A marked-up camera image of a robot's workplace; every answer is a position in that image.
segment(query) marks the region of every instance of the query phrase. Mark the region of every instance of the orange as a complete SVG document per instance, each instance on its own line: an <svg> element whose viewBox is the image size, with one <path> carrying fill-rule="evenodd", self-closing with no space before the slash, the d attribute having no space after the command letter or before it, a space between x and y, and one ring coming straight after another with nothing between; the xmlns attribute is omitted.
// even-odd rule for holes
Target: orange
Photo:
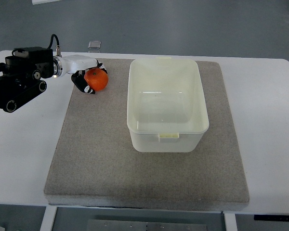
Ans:
<svg viewBox="0 0 289 231"><path fill-rule="evenodd" d="M108 83L108 75L100 68L92 68L86 72L84 79L95 91L103 90Z"/></svg>

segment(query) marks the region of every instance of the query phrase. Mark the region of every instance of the white table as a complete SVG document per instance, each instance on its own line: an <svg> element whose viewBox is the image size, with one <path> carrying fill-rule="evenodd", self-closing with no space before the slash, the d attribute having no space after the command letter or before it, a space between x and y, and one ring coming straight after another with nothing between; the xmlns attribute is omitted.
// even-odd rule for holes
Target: white table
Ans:
<svg viewBox="0 0 289 231"><path fill-rule="evenodd" d="M153 55L71 53L136 59ZM11 51L0 52L0 62ZM221 66L250 193L248 214L289 215L289 62L172 56ZM0 204L47 205L43 188L73 89L70 76L14 113L0 109Z"/></svg>

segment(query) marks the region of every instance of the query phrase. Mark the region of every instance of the gray mat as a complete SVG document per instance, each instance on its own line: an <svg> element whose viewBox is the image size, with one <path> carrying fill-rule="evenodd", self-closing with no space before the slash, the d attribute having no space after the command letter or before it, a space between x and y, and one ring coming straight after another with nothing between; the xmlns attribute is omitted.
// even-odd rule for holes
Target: gray mat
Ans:
<svg viewBox="0 0 289 231"><path fill-rule="evenodd" d="M126 124L132 60L101 60L105 90L74 88L44 193L53 205L240 210L244 169L220 66L197 62L210 127L190 153L140 153Z"/></svg>

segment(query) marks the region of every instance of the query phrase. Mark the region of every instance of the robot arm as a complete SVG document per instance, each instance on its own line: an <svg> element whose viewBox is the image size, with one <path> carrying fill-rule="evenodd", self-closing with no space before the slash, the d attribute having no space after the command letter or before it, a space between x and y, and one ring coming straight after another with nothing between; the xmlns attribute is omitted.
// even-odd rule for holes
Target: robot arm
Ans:
<svg viewBox="0 0 289 231"><path fill-rule="evenodd" d="M57 40L57 56L53 56L51 49L53 38ZM29 47L18 48L12 51L12 56L0 63L0 108L5 112L14 112L27 102L31 101L47 89L47 84L41 78L60 77L66 73L74 74L72 81L82 92L95 93L88 90L83 75L79 71L92 67L99 67L106 73L105 67L96 59L72 55L61 57L59 41L52 35L48 48Z"/></svg>

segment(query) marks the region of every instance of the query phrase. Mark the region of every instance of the translucent plastic bin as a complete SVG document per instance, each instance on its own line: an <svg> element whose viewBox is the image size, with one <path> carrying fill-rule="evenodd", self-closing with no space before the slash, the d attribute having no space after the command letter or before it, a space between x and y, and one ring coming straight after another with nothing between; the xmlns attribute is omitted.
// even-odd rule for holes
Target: translucent plastic bin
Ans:
<svg viewBox="0 0 289 231"><path fill-rule="evenodd" d="M209 128L198 65L190 59L131 63L127 126L140 152L190 152Z"/></svg>

